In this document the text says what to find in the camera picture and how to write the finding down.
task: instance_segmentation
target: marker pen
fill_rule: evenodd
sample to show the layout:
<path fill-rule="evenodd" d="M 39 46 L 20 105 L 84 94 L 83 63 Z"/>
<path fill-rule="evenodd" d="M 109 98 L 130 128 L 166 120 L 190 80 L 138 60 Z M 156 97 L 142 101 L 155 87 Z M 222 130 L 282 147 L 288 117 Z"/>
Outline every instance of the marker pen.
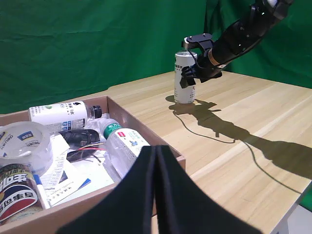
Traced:
<path fill-rule="evenodd" d="M 48 197 L 47 197 L 47 194 L 44 191 L 44 187 L 42 185 L 40 177 L 38 175 L 36 175 L 36 174 L 34 174 L 33 176 L 34 176 L 35 182 L 37 184 L 38 192 L 40 193 L 40 196 L 42 198 L 42 202 L 43 202 L 44 208 L 45 209 L 49 209 L 51 206 L 50 206 L 50 204 L 48 202 Z"/>

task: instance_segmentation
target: wooden table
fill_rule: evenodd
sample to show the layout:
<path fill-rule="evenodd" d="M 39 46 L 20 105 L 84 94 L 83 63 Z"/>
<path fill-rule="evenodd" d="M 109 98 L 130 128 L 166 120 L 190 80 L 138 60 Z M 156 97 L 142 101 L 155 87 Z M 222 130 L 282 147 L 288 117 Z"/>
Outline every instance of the wooden table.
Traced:
<path fill-rule="evenodd" d="M 312 179 L 312 90 L 224 72 L 179 105 L 173 83 L 169 72 L 91 96 L 109 95 L 185 156 L 209 197 L 276 234 Z"/>

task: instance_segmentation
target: tin can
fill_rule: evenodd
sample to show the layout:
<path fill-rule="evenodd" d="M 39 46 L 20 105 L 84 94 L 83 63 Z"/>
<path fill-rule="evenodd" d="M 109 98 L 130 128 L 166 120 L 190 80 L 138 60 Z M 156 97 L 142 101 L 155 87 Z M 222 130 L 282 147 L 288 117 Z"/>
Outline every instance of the tin can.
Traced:
<path fill-rule="evenodd" d="M 188 86 L 182 89 L 180 85 L 182 68 L 195 64 L 193 56 L 188 51 L 179 51 L 175 54 L 175 101 L 177 103 L 192 103 L 195 100 L 195 86 Z"/>
<path fill-rule="evenodd" d="M 23 164 L 0 168 L 0 224 L 42 211 L 43 203 L 30 169 Z"/>

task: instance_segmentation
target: black object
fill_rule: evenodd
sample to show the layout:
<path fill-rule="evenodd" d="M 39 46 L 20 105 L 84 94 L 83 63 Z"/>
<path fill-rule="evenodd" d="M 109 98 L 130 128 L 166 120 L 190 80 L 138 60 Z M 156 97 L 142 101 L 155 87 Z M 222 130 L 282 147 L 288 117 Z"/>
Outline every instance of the black object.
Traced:
<path fill-rule="evenodd" d="M 155 194 L 160 234 L 260 234 L 206 196 L 168 146 L 144 146 L 126 177 L 57 234 L 150 234 Z"/>
<path fill-rule="evenodd" d="M 85 145 L 99 142 L 99 134 L 93 129 L 74 129 L 60 132 L 71 149 L 79 149 Z M 69 162 L 75 162 L 84 158 L 94 156 L 96 150 L 75 150 L 67 154 L 66 159 Z"/>
<path fill-rule="evenodd" d="M 102 117 L 102 108 L 100 106 L 92 106 L 94 110 L 94 116 L 95 118 L 101 118 Z"/>
<path fill-rule="evenodd" d="M 209 34 L 185 38 L 182 47 L 200 48 L 202 54 L 194 58 L 193 66 L 182 68 L 181 87 L 195 85 L 195 78 L 203 83 L 222 76 L 221 71 L 230 62 L 255 48 L 265 34 L 287 16 L 292 3 L 293 0 L 277 0 L 273 5 L 274 1 L 255 0 L 249 12 L 230 25 L 216 42 Z"/>
<path fill-rule="evenodd" d="M 60 132 L 71 149 L 99 142 L 99 134 L 93 129 L 73 129 Z"/>

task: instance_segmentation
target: tape roll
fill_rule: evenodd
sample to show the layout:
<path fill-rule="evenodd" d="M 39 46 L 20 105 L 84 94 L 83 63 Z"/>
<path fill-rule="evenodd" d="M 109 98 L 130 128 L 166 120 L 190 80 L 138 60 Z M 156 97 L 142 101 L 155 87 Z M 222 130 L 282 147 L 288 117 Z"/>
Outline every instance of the tape roll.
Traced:
<path fill-rule="evenodd" d="M 41 176 L 52 161 L 50 133 L 42 124 L 25 121 L 0 128 L 0 167 L 24 164 Z"/>

